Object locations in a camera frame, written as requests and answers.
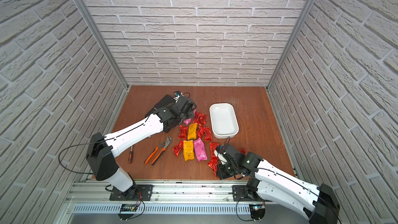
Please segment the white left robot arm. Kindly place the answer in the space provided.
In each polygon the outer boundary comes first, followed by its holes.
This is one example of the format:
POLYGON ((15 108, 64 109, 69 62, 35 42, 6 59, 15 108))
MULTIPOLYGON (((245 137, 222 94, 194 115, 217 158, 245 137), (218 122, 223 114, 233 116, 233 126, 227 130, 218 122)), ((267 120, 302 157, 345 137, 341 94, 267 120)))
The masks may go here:
POLYGON ((197 105, 180 91, 165 95, 145 118, 120 131, 92 135, 86 160, 96 180, 107 181, 119 192, 135 190, 135 182, 116 162, 116 157, 138 142, 157 133, 168 133, 187 119, 195 116, 197 105))

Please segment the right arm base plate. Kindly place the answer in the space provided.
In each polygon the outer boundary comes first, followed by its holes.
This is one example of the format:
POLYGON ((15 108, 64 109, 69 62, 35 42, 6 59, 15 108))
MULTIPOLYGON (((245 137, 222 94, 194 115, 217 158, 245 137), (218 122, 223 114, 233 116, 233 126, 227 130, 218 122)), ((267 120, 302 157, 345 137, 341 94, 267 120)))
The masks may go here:
POLYGON ((252 201, 252 202, 271 202, 271 200, 264 200, 258 194, 259 186, 251 185, 233 185, 232 195, 235 202, 241 201, 252 201))

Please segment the white plastic storage box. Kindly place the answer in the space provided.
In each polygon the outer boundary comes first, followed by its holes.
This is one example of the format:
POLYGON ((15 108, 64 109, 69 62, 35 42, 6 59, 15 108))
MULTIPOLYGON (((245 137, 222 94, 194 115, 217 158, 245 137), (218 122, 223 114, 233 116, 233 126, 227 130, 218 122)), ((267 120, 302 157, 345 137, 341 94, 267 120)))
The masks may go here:
POLYGON ((218 139, 233 138, 239 132, 234 107, 229 103, 216 103, 210 106, 210 122, 214 136, 218 139))

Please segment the red tea bag end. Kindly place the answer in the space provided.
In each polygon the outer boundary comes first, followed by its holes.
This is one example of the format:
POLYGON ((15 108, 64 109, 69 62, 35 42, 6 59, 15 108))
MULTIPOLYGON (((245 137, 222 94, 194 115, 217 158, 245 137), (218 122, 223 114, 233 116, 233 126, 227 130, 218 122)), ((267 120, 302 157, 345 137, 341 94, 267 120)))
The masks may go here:
POLYGON ((194 123, 198 123, 200 125, 205 125, 207 123, 207 115, 195 112, 194 115, 194 123))

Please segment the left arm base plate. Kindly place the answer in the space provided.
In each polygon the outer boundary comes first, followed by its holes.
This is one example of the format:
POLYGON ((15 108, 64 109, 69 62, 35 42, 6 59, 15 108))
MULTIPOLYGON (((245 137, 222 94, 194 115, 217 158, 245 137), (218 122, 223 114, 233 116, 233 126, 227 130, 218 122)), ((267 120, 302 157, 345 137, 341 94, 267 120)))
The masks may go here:
POLYGON ((133 201, 143 200, 149 201, 152 195, 154 185, 138 184, 133 185, 126 192, 122 192, 113 187, 110 193, 110 201, 133 201))

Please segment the pink foil tea bag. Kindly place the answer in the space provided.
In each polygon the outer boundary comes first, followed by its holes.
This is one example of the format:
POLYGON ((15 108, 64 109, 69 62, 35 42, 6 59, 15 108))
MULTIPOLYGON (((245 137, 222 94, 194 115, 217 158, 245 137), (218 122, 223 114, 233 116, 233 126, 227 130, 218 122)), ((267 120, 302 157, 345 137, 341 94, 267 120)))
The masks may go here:
POLYGON ((194 153, 195 153, 195 156, 196 156, 198 162, 207 160, 207 153, 206 153, 205 145, 204 145, 202 139, 199 138, 197 140, 194 140, 193 146, 194 146, 194 153))

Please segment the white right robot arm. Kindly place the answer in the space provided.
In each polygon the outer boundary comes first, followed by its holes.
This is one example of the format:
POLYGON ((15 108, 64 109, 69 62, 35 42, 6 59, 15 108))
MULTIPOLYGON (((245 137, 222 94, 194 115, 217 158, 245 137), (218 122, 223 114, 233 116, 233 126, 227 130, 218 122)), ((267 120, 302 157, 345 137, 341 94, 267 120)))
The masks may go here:
POLYGON ((211 153, 217 161, 220 179, 248 178, 245 186, 234 186, 235 202, 272 201, 304 217, 310 224, 338 224, 340 204, 333 189, 302 181, 276 168, 259 155, 243 154, 229 143, 218 145, 211 153))

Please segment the yellow foil tea bag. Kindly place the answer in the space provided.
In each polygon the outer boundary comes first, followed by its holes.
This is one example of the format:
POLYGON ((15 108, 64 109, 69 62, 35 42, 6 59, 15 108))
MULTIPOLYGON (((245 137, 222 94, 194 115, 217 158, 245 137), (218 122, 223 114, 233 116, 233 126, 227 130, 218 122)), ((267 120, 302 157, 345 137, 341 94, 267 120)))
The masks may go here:
POLYGON ((193 140, 183 141, 183 156, 185 161, 194 159, 193 140))

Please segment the red foil tea bag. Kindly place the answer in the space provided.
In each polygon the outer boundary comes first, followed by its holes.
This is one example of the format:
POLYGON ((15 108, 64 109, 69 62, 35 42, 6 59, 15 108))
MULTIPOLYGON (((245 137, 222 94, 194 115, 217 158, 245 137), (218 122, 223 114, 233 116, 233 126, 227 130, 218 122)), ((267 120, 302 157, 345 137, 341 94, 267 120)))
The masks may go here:
POLYGON ((173 147, 173 153, 176 157, 180 154, 180 152, 183 150, 183 140, 180 140, 179 143, 173 147))

